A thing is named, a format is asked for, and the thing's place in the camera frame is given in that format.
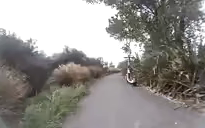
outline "asphalt road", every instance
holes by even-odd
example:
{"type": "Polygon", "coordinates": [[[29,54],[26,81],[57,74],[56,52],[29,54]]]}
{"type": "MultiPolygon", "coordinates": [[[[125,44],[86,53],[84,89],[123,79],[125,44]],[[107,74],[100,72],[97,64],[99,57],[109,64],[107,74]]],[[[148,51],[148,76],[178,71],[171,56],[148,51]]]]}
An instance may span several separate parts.
{"type": "Polygon", "coordinates": [[[205,128],[205,114],[127,84],[120,74],[98,80],[63,128],[205,128]]]}

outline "bush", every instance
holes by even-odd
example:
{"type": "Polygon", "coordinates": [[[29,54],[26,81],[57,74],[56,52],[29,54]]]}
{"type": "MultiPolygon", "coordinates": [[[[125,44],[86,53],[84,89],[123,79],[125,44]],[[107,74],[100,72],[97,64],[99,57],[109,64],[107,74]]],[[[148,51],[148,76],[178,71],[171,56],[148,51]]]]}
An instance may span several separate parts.
{"type": "Polygon", "coordinates": [[[90,79],[90,70],[79,64],[60,65],[53,72],[53,77],[60,85],[70,86],[74,83],[86,82],[90,79]]]}
{"type": "Polygon", "coordinates": [[[89,58],[82,51],[69,47],[65,47],[62,53],[53,57],[46,57],[37,50],[35,43],[33,39],[23,41],[14,33],[10,34],[5,29],[0,29],[0,63],[26,76],[25,81],[31,86],[29,97],[41,91],[53,70],[59,65],[74,62],[81,66],[102,67],[99,59],[89,58]]]}
{"type": "Polygon", "coordinates": [[[86,87],[79,86],[36,96],[26,108],[24,128],[61,128],[64,117],[76,109],[78,101],[86,94],[86,87]]]}
{"type": "Polygon", "coordinates": [[[6,125],[16,128],[24,109],[21,99],[28,93],[29,86],[12,76],[7,79],[7,72],[0,69],[0,116],[6,125]]]}
{"type": "Polygon", "coordinates": [[[88,66],[88,68],[90,70],[92,78],[99,78],[103,74],[103,68],[102,67],[99,67],[99,66],[88,66]]]}

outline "weeds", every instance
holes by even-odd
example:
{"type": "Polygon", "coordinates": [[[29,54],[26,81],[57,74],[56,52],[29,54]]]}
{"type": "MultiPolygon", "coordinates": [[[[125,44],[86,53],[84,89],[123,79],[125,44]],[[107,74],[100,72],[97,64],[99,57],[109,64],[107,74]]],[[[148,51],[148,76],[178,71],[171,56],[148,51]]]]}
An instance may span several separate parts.
{"type": "Polygon", "coordinates": [[[31,105],[26,108],[24,128],[61,128],[64,117],[77,108],[78,101],[86,94],[84,85],[39,94],[30,99],[31,105]]]}

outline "vegetation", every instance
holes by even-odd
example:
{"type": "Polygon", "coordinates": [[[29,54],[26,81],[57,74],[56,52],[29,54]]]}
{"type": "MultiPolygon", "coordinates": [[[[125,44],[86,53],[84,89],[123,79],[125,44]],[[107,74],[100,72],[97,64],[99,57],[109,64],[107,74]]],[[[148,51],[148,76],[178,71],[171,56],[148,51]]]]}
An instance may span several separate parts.
{"type": "Polygon", "coordinates": [[[83,85],[54,90],[31,99],[24,115],[24,128],[62,128],[64,117],[76,109],[87,93],[83,85]]]}
{"type": "Polygon", "coordinates": [[[0,29],[0,115],[13,128],[59,128],[106,62],[67,46],[48,57],[35,43],[0,29]]]}
{"type": "Polygon", "coordinates": [[[86,1],[117,9],[106,30],[126,42],[124,50],[129,42],[144,48],[135,61],[139,83],[173,98],[205,101],[203,0],[86,1]]]}

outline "motorcycle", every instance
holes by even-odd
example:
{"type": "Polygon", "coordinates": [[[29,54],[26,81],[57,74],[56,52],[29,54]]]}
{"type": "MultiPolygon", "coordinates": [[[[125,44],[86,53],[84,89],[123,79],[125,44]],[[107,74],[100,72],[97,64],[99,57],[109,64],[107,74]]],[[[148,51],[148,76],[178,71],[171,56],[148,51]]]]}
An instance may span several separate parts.
{"type": "Polygon", "coordinates": [[[136,85],[137,81],[134,75],[134,69],[130,63],[132,57],[128,55],[128,57],[125,57],[125,58],[127,58],[127,73],[125,75],[125,79],[129,84],[136,85]]]}

